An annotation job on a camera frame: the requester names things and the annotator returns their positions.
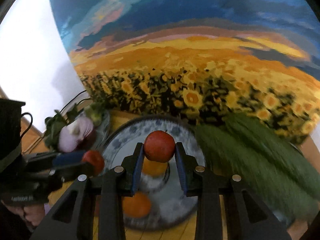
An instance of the pink cloud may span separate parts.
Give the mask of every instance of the pink cloud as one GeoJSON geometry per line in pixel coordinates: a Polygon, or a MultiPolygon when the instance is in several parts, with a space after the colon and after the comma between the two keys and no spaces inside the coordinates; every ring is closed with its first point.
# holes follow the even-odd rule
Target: pink cloud
{"type": "Polygon", "coordinates": [[[115,22],[117,19],[121,17],[122,11],[124,6],[119,8],[118,10],[112,11],[111,13],[107,14],[93,29],[92,33],[97,34],[101,28],[111,22],[115,22]]]}

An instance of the yellow fruit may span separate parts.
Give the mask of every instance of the yellow fruit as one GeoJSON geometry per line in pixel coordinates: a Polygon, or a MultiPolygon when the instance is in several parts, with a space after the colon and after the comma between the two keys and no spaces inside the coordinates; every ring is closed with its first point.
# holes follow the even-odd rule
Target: yellow fruit
{"type": "Polygon", "coordinates": [[[142,192],[137,192],[133,197],[122,199],[123,213],[132,218],[143,218],[150,213],[151,201],[142,192]]]}
{"type": "Polygon", "coordinates": [[[152,177],[159,177],[165,173],[168,163],[159,163],[148,160],[146,157],[143,161],[142,172],[152,177]]]}

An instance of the hand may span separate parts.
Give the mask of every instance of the hand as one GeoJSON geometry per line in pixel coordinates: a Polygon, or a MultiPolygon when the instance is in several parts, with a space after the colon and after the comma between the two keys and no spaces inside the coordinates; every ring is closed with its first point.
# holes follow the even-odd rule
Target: hand
{"type": "Polygon", "coordinates": [[[2,204],[13,214],[19,215],[22,219],[25,219],[32,223],[33,226],[38,226],[41,220],[45,216],[44,205],[33,205],[24,208],[21,207],[10,207],[1,201],[2,204]]]}

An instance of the plate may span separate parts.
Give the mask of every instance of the plate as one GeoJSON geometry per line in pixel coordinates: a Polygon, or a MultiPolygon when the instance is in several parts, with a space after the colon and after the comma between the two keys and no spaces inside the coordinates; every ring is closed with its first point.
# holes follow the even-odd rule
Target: plate
{"type": "MultiPolygon", "coordinates": [[[[187,124],[174,117],[149,115],[127,122],[108,138],[103,151],[104,172],[121,165],[126,156],[133,154],[136,144],[143,143],[148,134],[156,130],[166,131],[175,142],[182,142],[186,153],[194,156],[199,165],[205,166],[204,155],[187,124]]],[[[197,197],[187,198],[181,190],[175,158],[169,161],[169,167],[160,182],[143,175],[140,182],[140,190],[151,200],[151,212],[141,219],[124,216],[125,226],[142,230],[163,230],[183,222],[196,211],[197,197]]]]}

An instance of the zucchini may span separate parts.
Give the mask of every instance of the zucchini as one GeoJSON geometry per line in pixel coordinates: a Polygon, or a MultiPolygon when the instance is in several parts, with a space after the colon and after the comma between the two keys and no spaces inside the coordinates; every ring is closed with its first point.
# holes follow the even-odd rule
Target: zucchini
{"type": "Polygon", "coordinates": [[[196,126],[195,136],[209,166],[239,174],[270,207],[289,219],[316,216],[317,201],[254,149],[215,126],[196,126]]]}
{"type": "Polygon", "coordinates": [[[289,142],[277,136],[257,118],[231,114],[228,132],[263,155],[313,198],[320,200],[320,174],[289,142]]]}

